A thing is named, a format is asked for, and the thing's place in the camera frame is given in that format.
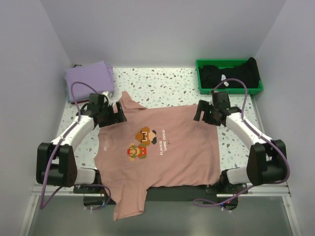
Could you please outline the pink printed t shirt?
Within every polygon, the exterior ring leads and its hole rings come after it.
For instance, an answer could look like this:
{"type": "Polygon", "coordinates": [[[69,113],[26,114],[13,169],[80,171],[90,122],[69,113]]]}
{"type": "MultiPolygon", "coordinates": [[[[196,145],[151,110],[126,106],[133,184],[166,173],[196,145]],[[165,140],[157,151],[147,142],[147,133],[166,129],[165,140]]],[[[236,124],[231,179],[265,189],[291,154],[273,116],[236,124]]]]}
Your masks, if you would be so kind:
{"type": "Polygon", "coordinates": [[[217,128],[194,120],[196,105],[149,109],[127,92],[120,103],[126,121],[100,129],[94,159],[115,202],[114,220],[142,214],[150,187],[218,182],[217,128]]]}

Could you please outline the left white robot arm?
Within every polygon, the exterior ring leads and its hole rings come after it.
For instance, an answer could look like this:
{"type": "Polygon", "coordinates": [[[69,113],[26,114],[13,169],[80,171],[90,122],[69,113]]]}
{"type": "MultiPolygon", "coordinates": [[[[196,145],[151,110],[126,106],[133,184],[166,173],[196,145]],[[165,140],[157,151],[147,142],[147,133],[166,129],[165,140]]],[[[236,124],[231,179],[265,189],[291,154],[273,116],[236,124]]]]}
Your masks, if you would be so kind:
{"type": "Polygon", "coordinates": [[[99,171],[77,168],[74,152],[96,127],[125,121],[120,101],[113,103],[105,94],[90,94],[89,102],[79,109],[71,125],[53,141],[38,146],[37,183],[58,187],[84,185],[91,193],[98,192],[102,187],[99,171]]]}

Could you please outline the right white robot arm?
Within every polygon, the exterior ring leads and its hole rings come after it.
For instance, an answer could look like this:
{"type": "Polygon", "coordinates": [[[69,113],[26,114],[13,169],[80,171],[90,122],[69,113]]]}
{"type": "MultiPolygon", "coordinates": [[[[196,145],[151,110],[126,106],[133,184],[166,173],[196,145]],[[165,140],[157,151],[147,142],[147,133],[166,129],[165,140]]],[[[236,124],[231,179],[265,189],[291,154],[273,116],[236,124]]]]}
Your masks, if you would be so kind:
{"type": "Polygon", "coordinates": [[[212,101],[198,102],[194,116],[195,121],[228,128],[249,150],[245,167],[222,171],[218,184],[224,193],[231,193],[237,184],[259,186],[284,183],[290,175],[285,143],[270,138],[255,127],[246,118],[244,109],[232,107],[226,92],[213,92],[212,101]]]}

